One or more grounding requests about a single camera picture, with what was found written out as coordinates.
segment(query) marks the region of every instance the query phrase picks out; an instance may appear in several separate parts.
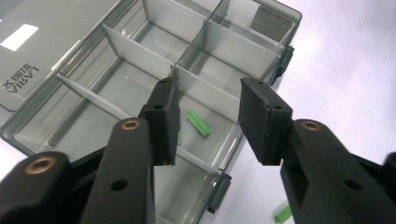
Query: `compartment divider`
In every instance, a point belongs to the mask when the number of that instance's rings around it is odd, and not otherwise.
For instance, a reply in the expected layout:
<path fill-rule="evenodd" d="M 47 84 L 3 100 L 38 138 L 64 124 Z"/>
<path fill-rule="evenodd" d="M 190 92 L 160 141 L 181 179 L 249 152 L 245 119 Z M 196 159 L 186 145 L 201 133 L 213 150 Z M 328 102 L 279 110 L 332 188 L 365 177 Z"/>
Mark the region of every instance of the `compartment divider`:
<path fill-rule="evenodd" d="M 233 152 L 238 145 L 239 139 L 242 136 L 241 127 L 238 124 L 234 124 L 230 133 L 227 135 L 223 145 L 221 146 L 218 155 L 212 162 L 213 167 L 219 167 L 220 170 L 224 170 L 228 161 L 230 160 Z"/>
<path fill-rule="evenodd" d="M 189 161 L 190 163 L 194 164 L 195 166 L 199 167 L 200 169 L 204 170 L 205 172 L 209 174 L 218 174 L 221 175 L 221 171 L 213 168 L 212 166 L 206 164 L 204 161 L 199 159 L 198 157 L 192 155 L 189 151 L 182 147 L 177 147 L 176 154 L 183 158 L 186 161 Z"/>
<path fill-rule="evenodd" d="M 221 23 L 227 15 L 229 6 L 230 0 L 221 0 L 215 10 L 213 10 L 212 14 L 209 17 L 209 20 Z"/>
<path fill-rule="evenodd" d="M 206 17 L 169 0 L 143 0 L 147 20 L 191 42 L 201 30 Z"/>
<path fill-rule="evenodd" d="M 204 50 L 255 78 L 261 78 L 280 56 L 235 32 L 209 21 Z"/>
<path fill-rule="evenodd" d="M 131 117 L 122 110 L 120 110 L 118 107 L 111 104 L 109 101 L 105 100 L 94 92 L 82 87 L 78 83 L 71 81 L 60 74 L 57 74 L 56 77 L 59 78 L 64 85 L 75 91 L 78 95 L 89 100 L 90 102 L 105 110 L 107 113 L 113 115 L 117 119 L 128 119 Z"/>
<path fill-rule="evenodd" d="M 105 25 L 104 28 L 121 58 L 158 79 L 167 77 L 172 69 L 171 62 L 117 31 Z"/>
<path fill-rule="evenodd" d="M 233 122 L 238 121 L 239 100 L 178 66 L 179 89 L 192 99 L 215 110 Z"/>
<path fill-rule="evenodd" d="M 105 26 L 101 26 L 103 33 L 106 36 L 106 39 L 108 41 L 108 44 L 110 45 L 110 47 L 113 49 L 114 54 L 116 54 L 117 57 L 119 57 L 120 55 L 117 53 L 116 47 L 113 44 L 113 41 L 111 40 L 110 36 L 108 35 L 107 29 L 105 28 Z"/>

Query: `clear plastic organizer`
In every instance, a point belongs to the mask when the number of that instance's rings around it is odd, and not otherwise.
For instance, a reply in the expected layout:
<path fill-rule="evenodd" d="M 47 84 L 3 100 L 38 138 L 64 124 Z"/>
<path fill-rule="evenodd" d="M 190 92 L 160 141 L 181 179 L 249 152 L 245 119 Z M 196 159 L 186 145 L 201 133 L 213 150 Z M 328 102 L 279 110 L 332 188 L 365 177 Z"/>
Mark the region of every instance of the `clear plastic organizer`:
<path fill-rule="evenodd" d="M 2 137 L 27 155 L 56 150 L 78 161 L 106 145 L 117 121 L 136 117 L 159 80 L 178 76 L 180 144 L 176 166 L 155 168 L 157 223 L 195 223 L 242 136 L 239 79 L 272 81 L 299 19 L 285 6 L 280 13 L 256 2 L 246 17 L 224 0 L 121 2 L 23 103 Z M 274 19 L 261 15 L 268 10 L 287 25 L 265 36 L 265 20 Z M 257 31 L 260 22 L 265 29 Z"/>

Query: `screw hole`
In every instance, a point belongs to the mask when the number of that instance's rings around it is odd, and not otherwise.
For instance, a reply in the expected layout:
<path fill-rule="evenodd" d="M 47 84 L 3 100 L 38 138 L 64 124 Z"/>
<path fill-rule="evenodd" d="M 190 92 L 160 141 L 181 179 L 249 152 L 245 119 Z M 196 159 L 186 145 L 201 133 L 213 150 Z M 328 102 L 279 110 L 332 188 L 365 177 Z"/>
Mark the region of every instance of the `screw hole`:
<path fill-rule="evenodd" d="M 319 131 L 320 130 L 320 125 L 313 121 L 304 121 L 302 123 L 302 125 L 306 129 L 311 130 L 311 131 Z"/>
<path fill-rule="evenodd" d="M 356 182 L 354 180 L 350 180 L 349 179 L 349 180 L 346 180 L 344 183 L 350 189 L 353 189 L 353 190 L 356 190 L 356 191 L 361 191 L 362 190 L 361 184 L 359 184 L 358 182 Z"/>
<path fill-rule="evenodd" d="M 137 120 L 128 120 L 122 124 L 122 129 L 124 130 L 133 130 L 140 126 L 140 122 Z"/>
<path fill-rule="evenodd" d="M 163 109 L 163 105 L 155 105 L 154 109 Z"/>
<path fill-rule="evenodd" d="M 114 181 L 113 184 L 111 184 L 111 189 L 113 191 L 121 191 L 126 187 L 128 187 L 128 181 L 126 179 L 119 179 Z"/>
<path fill-rule="evenodd" d="M 35 169 L 43 169 L 44 167 L 48 166 L 49 164 L 50 164 L 49 161 L 39 161 L 39 162 L 36 162 L 33 165 L 33 168 L 35 168 Z"/>
<path fill-rule="evenodd" d="M 25 172 L 28 175 L 38 175 L 48 171 L 55 163 L 56 160 L 52 157 L 42 157 L 30 162 L 29 165 L 26 166 Z"/>

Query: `green object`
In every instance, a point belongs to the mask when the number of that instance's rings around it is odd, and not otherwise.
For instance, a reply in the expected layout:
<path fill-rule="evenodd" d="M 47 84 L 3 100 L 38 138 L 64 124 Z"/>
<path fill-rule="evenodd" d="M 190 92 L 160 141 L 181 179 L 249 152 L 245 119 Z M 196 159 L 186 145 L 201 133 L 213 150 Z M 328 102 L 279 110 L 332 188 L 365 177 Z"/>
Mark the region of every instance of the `green object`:
<path fill-rule="evenodd" d="M 275 215 L 275 222 L 284 223 L 286 220 L 289 219 L 289 217 L 291 217 L 291 210 L 290 205 L 287 205 Z"/>
<path fill-rule="evenodd" d="M 204 136 L 207 137 L 210 134 L 210 129 L 206 124 L 192 111 L 187 111 L 187 118 L 195 126 L 195 128 Z"/>
<path fill-rule="evenodd" d="M 178 131 L 178 135 L 177 135 L 177 145 L 178 146 L 181 145 L 181 133 L 180 133 L 180 131 Z"/>

